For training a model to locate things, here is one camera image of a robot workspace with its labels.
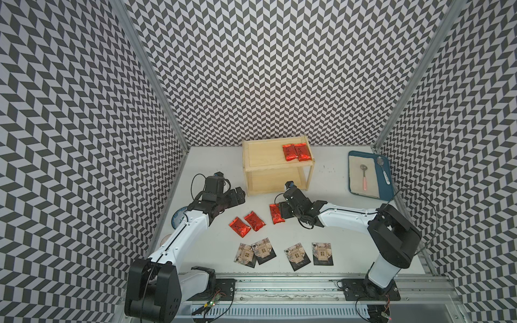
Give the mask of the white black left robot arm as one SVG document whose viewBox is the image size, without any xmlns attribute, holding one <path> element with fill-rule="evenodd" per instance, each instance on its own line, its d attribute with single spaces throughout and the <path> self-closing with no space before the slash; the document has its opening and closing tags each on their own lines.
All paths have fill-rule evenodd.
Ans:
<svg viewBox="0 0 517 323">
<path fill-rule="evenodd" d="M 194 266 L 185 274 L 179 269 L 192 243 L 225 210 L 245 202 L 245 192 L 232 188 L 221 172 L 205 178 L 203 190 L 177 219 L 172 235 L 148 258 L 129 269 L 124 312 L 141 321 L 172 322 L 180 305 L 192 297 L 209 299 L 216 293 L 213 269 Z"/>
</svg>

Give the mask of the red tea bag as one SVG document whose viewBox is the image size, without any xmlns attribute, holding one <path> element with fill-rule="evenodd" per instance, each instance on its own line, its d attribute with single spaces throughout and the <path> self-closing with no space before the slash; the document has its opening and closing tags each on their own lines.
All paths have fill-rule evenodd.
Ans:
<svg viewBox="0 0 517 323">
<path fill-rule="evenodd" d="M 244 219 L 254 231 L 259 231 L 265 226 L 265 222 L 254 211 L 251 211 Z"/>
<path fill-rule="evenodd" d="M 272 222 L 274 225 L 284 223 L 285 219 L 281 214 L 281 209 L 278 204 L 270 204 L 269 206 Z"/>
<path fill-rule="evenodd" d="M 285 161 L 290 162 L 298 159 L 296 146 L 294 144 L 286 144 L 282 146 Z"/>
<path fill-rule="evenodd" d="M 297 155 L 297 158 L 300 162 L 310 161 L 312 160 L 311 152 L 306 143 L 298 143 L 294 145 L 294 149 Z"/>
<path fill-rule="evenodd" d="M 241 237 L 245 237 L 251 230 L 251 227 L 246 225 L 241 218 L 235 217 L 229 226 Z"/>
</svg>

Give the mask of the light wooden two-tier shelf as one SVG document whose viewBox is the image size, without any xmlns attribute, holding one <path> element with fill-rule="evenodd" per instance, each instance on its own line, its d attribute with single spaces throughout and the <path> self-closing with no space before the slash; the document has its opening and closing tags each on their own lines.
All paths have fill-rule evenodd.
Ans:
<svg viewBox="0 0 517 323">
<path fill-rule="evenodd" d="M 249 195 L 283 192 L 288 181 L 304 191 L 309 189 L 315 160 L 287 161 L 282 146 L 291 143 L 305 143 L 311 148 L 307 136 L 242 142 L 244 179 Z"/>
</svg>

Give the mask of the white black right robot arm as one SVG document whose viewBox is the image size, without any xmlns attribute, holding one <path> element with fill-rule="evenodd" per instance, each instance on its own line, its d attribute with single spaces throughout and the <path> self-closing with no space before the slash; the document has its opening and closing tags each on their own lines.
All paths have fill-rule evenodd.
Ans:
<svg viewBox="0 0 517 323">
<path fill-rule="evenodd" d="M 285 183 L 283 197 L 303 226 L 339 227 L 370 235 L 379 251 L 363 282 L 371 298 L 385 296 L 394 287 L 397 274 L 408 269 L 417 254 L 421 232 L 388 203 L 377 209 L 354 209 L 321 200 L 312 202 L 292 181 Z"/>
</svg>

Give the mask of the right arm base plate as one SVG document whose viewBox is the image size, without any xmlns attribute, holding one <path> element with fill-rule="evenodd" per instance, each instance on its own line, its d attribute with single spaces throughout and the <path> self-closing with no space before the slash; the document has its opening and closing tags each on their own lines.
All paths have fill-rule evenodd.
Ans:
<svg viewBox="0 0 517 323">
<path fill-rule="evenodd" d="M 347 301 L 400 301 L 401 295 L 394 280 L 381 288 L 367 279 L 342 279 L 341 289 Z"/>
</svg>

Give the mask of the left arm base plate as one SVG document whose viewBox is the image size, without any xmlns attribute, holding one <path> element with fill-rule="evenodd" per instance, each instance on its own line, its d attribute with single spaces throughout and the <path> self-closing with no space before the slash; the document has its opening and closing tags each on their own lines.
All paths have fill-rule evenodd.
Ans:
<svg viewBox="0 0 517 323">
<path fill-rule="evenodd" d="M 198 293 L 189 298 L 189 301 L 209 301 L 214 296 L 219 295 L 219 301 L 232 301 L 236 291 L 235 279 L 216 279 L 214 283 L 209 284 L 208 290 Z"/>
</svg>

